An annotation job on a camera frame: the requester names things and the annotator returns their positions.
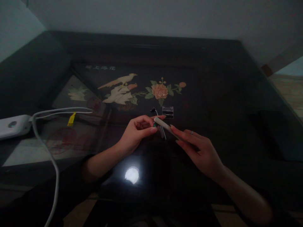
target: white cable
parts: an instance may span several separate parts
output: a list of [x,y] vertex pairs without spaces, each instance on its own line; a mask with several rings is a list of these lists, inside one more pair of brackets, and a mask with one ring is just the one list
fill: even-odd
[[37,139],[39,140],[39,142],[42,144],[42,146],[46,149],[46,151],[50,155],[50,160],[53,163],[55,171],[56,171],[56,186],[55,186],[54,202],[53,202],[53,206],[52,206],[50,215],[49,215],[49,217],[47,219],[47,222],[46,222],[46,224],[45,224],[44,227],[48,227],[49,226],[49,224],[51,222],[51,219],[53,218],[55,209],[56,209],[56,205],[57,205],[57,201],[58,201],[58,193],[59,193],[59,174],[60,174],[60,172],[59,172],[59,168],[58,168],[58,166],[57,166],[57,164],[55,162],[54,157],[52,156],[52,154],[50,153],[49,149],[47,148],[47,145],[43,142],[43,140],[41,139],[41,137],[38,134],[37,125],[36,125],[36,119],[45,118],[45,117],[48,117],[48,116],[51,116],[51,115],[55,115],[55,114],[70,114],[70,113],[73,114],[74,112],[58,112],[58,113],[53,113],[53,114],[50,114],[50,115],[47,115],[47,116],[42,116],[42,117],[36,117],[36,116],[39,115],[39,114],[51,113],[51,112],[61,111],[61,110],[71,110],[71,109],[85,109],[85,110],[89,110],[90,111],[90,112],[76,112],[76,113],[81,113],[81,114],[90,114],[90,113],[93,112],[93,110],[91,110],[89,108],[85,108],[85,107],[69,107],[69,108],[61,108],[61,109],[41,111],[41,112],[35,113],[33,115],[33,118],[32,118],[32,124],[33,124],[33,130],[34,130],[35,136],[37,137]]
[[[46,116],[42,116],[42,117],[36,117],[36,119],[41,119],[41,118],[46,118],[52,115],[56,115],[56,114],[73,114],[74,112],[58,112],[58,113],[52,113],[50,115],[46,115]],[[78,114],[90,114],[92,112],[76,112]]]

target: pink peony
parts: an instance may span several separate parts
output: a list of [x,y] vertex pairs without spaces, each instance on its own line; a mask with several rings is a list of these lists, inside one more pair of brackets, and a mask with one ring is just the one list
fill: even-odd
[[168,90],[163,84],[153,85],[151,90],[156,99],[166,98],[168,95]]

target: wrist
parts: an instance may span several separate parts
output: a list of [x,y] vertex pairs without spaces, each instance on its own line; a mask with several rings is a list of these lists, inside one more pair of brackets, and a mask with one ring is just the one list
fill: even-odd
[[126,148],[125,144],[122,144],[121,141],[118,141],[114,146],[115,151],[121,155],[123,158],[130,155],[129,150]]
[[219,184],[222,188],[227,187],[227,185],[231,181],[231,170],[226,166],[223,167],[221,175],[215,180],[217,184]]

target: wooden floor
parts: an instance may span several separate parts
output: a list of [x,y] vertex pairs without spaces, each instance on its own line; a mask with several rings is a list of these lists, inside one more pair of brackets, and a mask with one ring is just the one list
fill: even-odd
[[[87,199],[76,206],[64,219],[64,227],[82,227],[93,209],[96,200]],[[233,206],[212,204],[215,215],[222,227],[247,227]],[[289,212],[303,226],[303,213]]]
[[303,76],[274,74],[269,79],[303,121]]

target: painted bird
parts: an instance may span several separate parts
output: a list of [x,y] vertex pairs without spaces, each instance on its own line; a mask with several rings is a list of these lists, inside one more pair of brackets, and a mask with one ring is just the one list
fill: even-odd
[[102,85],[101,87],[98,87],[98,89],[101,89],[103,87],[111,87],[113,85],[116,85],[118,83],[122,83],[122,86],[124,86],[125,83],[131,81],[133,79],[134,76],[137,76],[137,74],[134,73],[130,73],[128,76],[124,76],[124,77],[119,77],[116,80],[113,80],[107,84]]

